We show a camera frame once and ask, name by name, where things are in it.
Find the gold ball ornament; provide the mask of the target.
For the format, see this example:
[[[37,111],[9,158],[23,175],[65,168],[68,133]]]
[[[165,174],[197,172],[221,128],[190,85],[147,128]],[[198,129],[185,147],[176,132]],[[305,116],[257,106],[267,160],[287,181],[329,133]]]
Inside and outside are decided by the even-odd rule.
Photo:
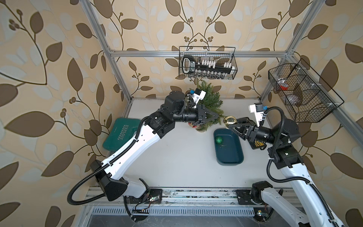
[[[230,125],[237,124],[238,121],[234,116],[226,116],[223,120],[223,123],[226,128],[228,128]]]

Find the green glitter ball ornament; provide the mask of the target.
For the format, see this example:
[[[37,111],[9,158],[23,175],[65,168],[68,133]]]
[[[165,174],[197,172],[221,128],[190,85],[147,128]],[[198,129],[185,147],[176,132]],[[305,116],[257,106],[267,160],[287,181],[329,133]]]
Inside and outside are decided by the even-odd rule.
[[[217,136],[215,137],[215,142],[216,144],[223,144],[223,138],[221,136]]]

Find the dark teal plastic tray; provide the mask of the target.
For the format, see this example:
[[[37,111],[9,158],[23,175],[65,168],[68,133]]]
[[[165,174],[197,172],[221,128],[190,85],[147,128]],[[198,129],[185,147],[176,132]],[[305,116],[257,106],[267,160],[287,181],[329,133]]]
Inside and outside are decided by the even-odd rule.
[[[216,129],[213,133],[216,159],[220,165],[236,166],[244,161],[240,138],[229,129]],[[223,144],[216,144],[215,137],[221,136]]]

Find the red gold striped ornament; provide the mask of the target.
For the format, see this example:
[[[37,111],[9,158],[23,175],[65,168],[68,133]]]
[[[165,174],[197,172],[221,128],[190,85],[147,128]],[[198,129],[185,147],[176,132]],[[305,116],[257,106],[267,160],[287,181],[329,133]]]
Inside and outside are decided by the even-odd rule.
[[[201,128],[201,124],[189,123],[189,126],[196,130],[199,130]]]

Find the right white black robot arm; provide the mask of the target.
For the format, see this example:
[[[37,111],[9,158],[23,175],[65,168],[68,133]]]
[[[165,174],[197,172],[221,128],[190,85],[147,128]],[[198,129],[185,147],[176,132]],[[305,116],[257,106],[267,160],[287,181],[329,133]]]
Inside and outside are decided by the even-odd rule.
[[[342,227],[343,221],[337,217],[313,182],[302,156],[292,143],[300,137],[297,124],[286,118],[279,107],[264,108],[260,112],[265,118],[271,111],[278,111],[280,123],[272,129],[258,124],[248,117],[224,118],[225,126],[245,141],[270,143],[266,172],[275,183],[290,183],[304,211],[281,196],[267,181],[254,183],[251,200],[266,203],[275,210],[291,227]]]

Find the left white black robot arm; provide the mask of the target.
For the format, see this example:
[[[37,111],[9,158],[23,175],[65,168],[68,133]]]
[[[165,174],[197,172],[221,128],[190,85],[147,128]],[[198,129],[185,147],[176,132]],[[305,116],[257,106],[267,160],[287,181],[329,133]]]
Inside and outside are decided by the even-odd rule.
[[[147,184],[144,180],[133,181],[124,176],[132,163],[150,146],[161,140],[175,128],[176,122],[192,123],[194,126],[204,125],[219,118],[219,114],[199,104],[201,91],[192,93],[192,103],[185,101],[185,94],[172,91],[165,98],[164,104],[154,113],[144,117],[136,134],[118,151],[104,159],[91,164],[92,173],[80,180],[69,192],[67,202],[70,205],[83,205],[106,197],[114,201],[121,196],[132,196],[138,199],[147,198]],[[76,201],[72,197],[76,190],[85,182],[95,177],[102,189],[102,194],[83,201]]]

